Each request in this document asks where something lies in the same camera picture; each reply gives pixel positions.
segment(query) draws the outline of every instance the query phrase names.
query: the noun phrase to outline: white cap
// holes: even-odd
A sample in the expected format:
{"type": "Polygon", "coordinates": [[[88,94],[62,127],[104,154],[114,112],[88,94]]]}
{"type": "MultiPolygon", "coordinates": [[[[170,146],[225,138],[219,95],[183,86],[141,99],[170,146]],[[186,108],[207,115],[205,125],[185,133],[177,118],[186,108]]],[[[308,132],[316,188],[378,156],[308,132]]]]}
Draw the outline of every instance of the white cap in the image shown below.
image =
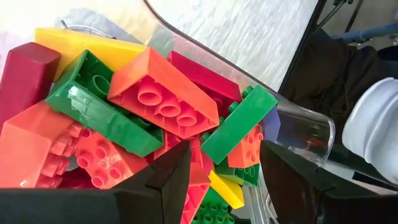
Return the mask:
{"type": "Polygon", "coordinates": [[[398,184],[398,80],[385,78],[366,90],[347,119],[342,141],[398,184]]]}

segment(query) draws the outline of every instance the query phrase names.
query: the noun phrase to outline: transparent bin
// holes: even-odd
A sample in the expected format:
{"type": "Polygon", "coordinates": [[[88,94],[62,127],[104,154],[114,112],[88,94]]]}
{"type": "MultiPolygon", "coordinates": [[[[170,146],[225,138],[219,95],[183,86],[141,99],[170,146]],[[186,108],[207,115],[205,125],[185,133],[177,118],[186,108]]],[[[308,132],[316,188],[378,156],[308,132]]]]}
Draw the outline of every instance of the transparent bin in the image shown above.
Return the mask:
{"type": "MultiPolygon", "coordinates": [[[[23,9],[18,3],[11,2],[7,6],[10,12],[2,16],[6,17],[3,21],[10,22],[0,23],[0,74],[8,50],[32,41],[35,27],[57,26],[137,42],[155,48],[164,56],[174,50],[236,82],[241,90],[249,85],[263,86],[279,101],[281,128],[277,143],[320,166],[327,160],[335,135],[330,118],[287,101],[266,84],[165,22],[148,1],[45,1],[51,10],[40,10],[42,2],[27,2],[30,6],[23,9]],[[19,16],[11,13],[13,7],[19,11],[19,16]]],[[[268,223],[275,213],[261,172],[259,181],[257,188],[244,187],[245,207],[248,207],[252,223],[268,223]]]]}

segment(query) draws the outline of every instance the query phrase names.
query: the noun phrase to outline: purple block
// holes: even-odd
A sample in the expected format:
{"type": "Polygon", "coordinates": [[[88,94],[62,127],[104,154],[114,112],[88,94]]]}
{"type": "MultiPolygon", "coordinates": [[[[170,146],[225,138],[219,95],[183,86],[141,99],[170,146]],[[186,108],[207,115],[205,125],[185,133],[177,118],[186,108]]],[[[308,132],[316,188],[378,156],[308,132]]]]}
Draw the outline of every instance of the purple block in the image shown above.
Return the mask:
{"type": "Polygon", "coordinates": [[[263,119],[264,122],[264,139],[276,142],[280,129],[280,119],[276,106],[263,119]]]}

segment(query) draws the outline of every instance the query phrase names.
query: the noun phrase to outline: dark red block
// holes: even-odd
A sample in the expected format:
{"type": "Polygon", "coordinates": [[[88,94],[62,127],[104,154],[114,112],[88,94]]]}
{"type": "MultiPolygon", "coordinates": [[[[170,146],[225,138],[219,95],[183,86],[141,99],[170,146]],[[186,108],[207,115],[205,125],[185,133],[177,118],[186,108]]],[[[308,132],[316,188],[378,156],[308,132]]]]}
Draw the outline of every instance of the dark red block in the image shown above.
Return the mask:
{"type": "Polygon", "coordinates": [[[228,107],[234,101],[242,102],[239,85],[235,82],[174,51],[169,53],[167,60],[216,101],[220,116],[229,115],[228,107]]]}
{"type": "Polygon", "coordinates": [[[0,83],[0,131],[5,121],[48,95],[60,56],[34,42],[8,52],[0,83]]]}

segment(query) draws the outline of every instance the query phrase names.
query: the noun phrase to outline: yellow block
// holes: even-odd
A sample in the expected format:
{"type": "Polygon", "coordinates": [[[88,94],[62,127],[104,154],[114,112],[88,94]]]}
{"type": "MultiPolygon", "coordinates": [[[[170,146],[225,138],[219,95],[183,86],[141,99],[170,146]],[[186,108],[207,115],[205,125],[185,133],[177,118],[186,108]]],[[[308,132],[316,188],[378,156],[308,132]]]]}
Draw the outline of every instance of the yellow block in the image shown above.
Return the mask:
{"type": "Polygon", "coordinates": [[[146,49],[141,44],[59,28],[36,28],[35,42],[61,53],[54,81],[58,80],[63,69],[85,49],[90,50],[114,71],[146,49]]]}
{"type": "Polygon", "coordinates": [[[209,179],[211,187],[233,208],[244,206],[243,191],[239,184],[219,177],[213,170],[210,171],[209,179]]]}

